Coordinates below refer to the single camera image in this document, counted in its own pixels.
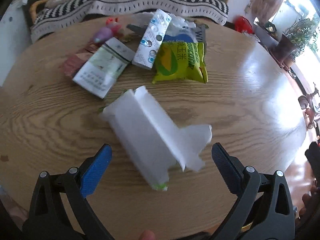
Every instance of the silver screw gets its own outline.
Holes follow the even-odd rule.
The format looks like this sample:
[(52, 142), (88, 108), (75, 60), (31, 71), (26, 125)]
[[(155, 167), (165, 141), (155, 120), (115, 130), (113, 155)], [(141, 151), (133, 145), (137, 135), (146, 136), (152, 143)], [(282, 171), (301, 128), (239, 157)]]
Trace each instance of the silver screw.
[(78, 171), (77, 167), (72, 167), (72, 168), (70, 168), (69, 173), (75, 174), (77, 171)]
[(47, 176), (47, 172), (46, 171), (43, 171), (40, 173), (40, 177), (41, 178), (44, 178), (45, 176)]
[(247, 170), (247, 172), (253, 173), (254, 172), (254, 168), (251, 166), (248, 166), (245, 168)]
[(277, 175), (278, 175), (279, 177), (282, 177), (282, 176), (283, 176), (283, 172), (282, 172), (282, 171), (277, 171)]

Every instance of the potted plant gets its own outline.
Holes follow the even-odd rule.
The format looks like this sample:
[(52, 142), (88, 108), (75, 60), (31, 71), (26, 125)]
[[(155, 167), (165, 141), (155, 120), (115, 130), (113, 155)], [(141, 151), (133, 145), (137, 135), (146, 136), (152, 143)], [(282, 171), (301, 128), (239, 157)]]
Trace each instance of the potted plant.
[(286, 61), (287, 64), (292, 64), (294, 59), (304, 52), (306, 45), (317, 52), (317, 30), (317, 23), (308, 18), (294, 23), (282, 34), (282, 38), (272, 51), (272, 54), (280, 64), (284, 61)]
[(296, 47), (296, 49), (284, 60), (287, 67), (290, 67), (296, 57), (304, 52), (306, 46), (315, 53), (318, 51), (318, 46), (316, 44), (318, 30), (317, 22), (308, 18), (298, 21), (285, 30), (285, 36)]

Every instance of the white container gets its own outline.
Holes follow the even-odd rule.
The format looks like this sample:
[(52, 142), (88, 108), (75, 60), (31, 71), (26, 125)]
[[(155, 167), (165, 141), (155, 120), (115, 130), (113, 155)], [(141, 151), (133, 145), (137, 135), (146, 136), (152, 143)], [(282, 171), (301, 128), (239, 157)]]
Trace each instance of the white container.
[(116, 38), (111, 38), (89, 58), (73, 81), (104, 98), (133, 56), (133, 50)]
[(100, 116), (153, 189), (166, 190), (168, 168), (177, 162), (182, 170), (204, 166), (198, 154), (211, 141), (211, 126), (178, 128), (145, 86), (128, 90)]
[(163, 10), (156, 10), (140, 41), (132, 64), (146, 69), (152, 68), (170, 22), (171, 17), (168, 14)]

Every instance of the red plastic bag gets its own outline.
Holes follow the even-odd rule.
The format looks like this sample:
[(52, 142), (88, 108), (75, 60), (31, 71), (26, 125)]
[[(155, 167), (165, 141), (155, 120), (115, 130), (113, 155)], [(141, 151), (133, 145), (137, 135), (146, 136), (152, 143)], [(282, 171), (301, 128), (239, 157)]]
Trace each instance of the red plastic bag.
[(252, 26), (251, 26), (250, 22), (246, 18), (244, 18), (243, 16), (239, 16), (236, 19), (235, 30), (240, 33), (244, 32), (244, 31), (249, 34), (253, 33)]

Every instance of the wood grain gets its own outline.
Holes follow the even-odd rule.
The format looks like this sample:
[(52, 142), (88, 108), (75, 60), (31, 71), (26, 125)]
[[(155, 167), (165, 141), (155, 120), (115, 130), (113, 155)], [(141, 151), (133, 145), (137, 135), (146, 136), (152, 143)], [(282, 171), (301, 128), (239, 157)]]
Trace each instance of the wood grain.
[(158, 239), (174, 239), (221, 222), (236, 199), (211, 159), (213, 143), (221, 142), (229, 154), (259, 172), (289, 166), (306, 135), (292, 87), (263, 47), (207, 22), (207, 84), (153, 85), (152, 71), (130, 65), (105, 99), (112, 102), (124, 90), (146, 85), (179, 127), (212, 125), (212, 142), (201, 153), (205, 168), (183, 173), (174, 167), (169, 190), (152, 190), (108, 123), (98, 118), (97, 109), (105, 102), (59, 69), (104, 23), (100, 18), (76, 24), (37, 41), (17, 60), (0, 89), (1, 155), (9, 159), (0, 162), (0, 180), (18, 204), (29, 208), (42, 170), (66, 172), (108, 143), (112, 162), (88, 197), (99, 219), (116, 239), (137, 239), (145, 229)]

